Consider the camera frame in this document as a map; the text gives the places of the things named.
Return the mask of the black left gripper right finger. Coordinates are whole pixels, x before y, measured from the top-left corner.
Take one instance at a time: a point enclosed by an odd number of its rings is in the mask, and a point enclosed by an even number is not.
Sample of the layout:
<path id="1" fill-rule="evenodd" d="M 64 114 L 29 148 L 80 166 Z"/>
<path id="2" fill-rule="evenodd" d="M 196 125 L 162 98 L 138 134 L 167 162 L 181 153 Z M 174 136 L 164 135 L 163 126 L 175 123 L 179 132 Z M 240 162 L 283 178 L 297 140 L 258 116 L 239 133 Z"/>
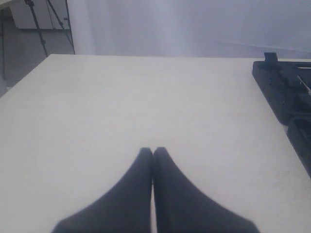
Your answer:
<path id="1" fill-rule="evenodd" d="M 159 233 L 257 233 L 255 224 L 201 192 L 168 151 L 154 151 L 153 181 Z"/>

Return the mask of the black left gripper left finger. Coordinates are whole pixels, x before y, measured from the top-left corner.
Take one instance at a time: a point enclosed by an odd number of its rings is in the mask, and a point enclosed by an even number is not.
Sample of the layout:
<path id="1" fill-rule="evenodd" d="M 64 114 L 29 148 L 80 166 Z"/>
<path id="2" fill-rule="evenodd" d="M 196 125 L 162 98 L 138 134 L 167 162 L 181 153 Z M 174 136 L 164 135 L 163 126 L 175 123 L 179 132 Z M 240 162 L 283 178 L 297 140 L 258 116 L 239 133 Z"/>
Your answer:
<path id="1" fill-rule="evenodd" d="M 141 148 L 124 176 L 94 203 L 61 220 L 55 233 L 151 232 L 153 154 Z"/>

